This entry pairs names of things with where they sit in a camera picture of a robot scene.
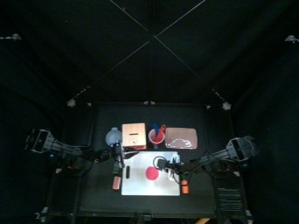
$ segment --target black enclosure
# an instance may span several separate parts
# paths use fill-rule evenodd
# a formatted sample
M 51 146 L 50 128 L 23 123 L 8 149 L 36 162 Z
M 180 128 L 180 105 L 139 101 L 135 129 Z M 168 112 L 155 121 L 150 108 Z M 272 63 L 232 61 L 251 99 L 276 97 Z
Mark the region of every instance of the black enclosure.
M 299 222 L 296 0 L 15 0 L 0 3 L 0 17 L 1 223 L 36 223 L 55 194 L 47 155 L 24 150 L 31 129 L 51 130 L 70 144 L 102 145 L 111 125 L 139 116 L 152 122 L 158 109 L 170 113 L 160 121 L 180 127 L 194 121 L 204 152 L 232 137 L 255 137 L 247 209 L 255 223 Z M 66 188 L 51 203 L 90 206 L 79 181 L 58 181 Z M 174 215 L 175 209 L 156 216 L 204 216 Z

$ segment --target table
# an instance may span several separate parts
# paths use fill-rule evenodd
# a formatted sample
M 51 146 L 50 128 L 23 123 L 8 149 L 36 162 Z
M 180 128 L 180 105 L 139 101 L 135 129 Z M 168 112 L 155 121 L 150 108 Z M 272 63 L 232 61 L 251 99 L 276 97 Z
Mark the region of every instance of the table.
M 222 108 L 222 105 L 207 107 L 178 104 L 152 106 L 136 103 L 98 103 L 92 104 L 91 108 L 82 106 L 70 109 L 63 141 L 68 144 L 88 144 L 94 149 L 103 149 L 107 147 L 106 134 L 112 127 L 122 130 L 123 123 L 146 123 L 146 133 L 151 130 L 152 123 L 166 124 L 167 127 L 196 129 L 198 149 L 178 151 L 184 162 L 223 150 L 234 137 L 230 112 Z M 156 151 L 151 144 L 147 145 L 147 150 Z M 159 151 L 172 150 L 164 146 L 159 147 Z M 207 172 L 192 175 L 187 195 L 123 196 L 120 191 L 112 190 L 112 169 L 114 160 L 108 160 L 102 164 L 94 164 L 80 177 L 58 178 L 59 180 L 52 184 L 56 185 L 56 188 L 54 187 L 56 190 L 52 190 L 48 201 L 55 215 L 155 218 L 216 218 L 223 215 L 215 197 L 222 187 L 215 188 L 215 181 Z M 230 187 L 231 183 L 234 185 L 235 182 L 242 182 L 239 178 L 235 180 L 230 181 Z

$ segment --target black curtain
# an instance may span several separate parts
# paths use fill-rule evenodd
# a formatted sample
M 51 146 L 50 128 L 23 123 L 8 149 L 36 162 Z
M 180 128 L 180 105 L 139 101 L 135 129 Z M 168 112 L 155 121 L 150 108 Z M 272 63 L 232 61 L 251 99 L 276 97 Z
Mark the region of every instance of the black curtain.
M 8 36 L 12 31 L 1 33 Z M 46 205 L 51 180 L 47 157 L 24 150 L 24 142 L 32 128 L 62 134 L 67 108 L 47 69 L 26 46 L 24 42 L 0 41 L 1 223 L 27 223 Z
M 260 155 L 252 159 L 247 200 L 259 223 L 298 223 L 299 45 L 284 43 L 234 107 L 238 135 L 251 134 Z

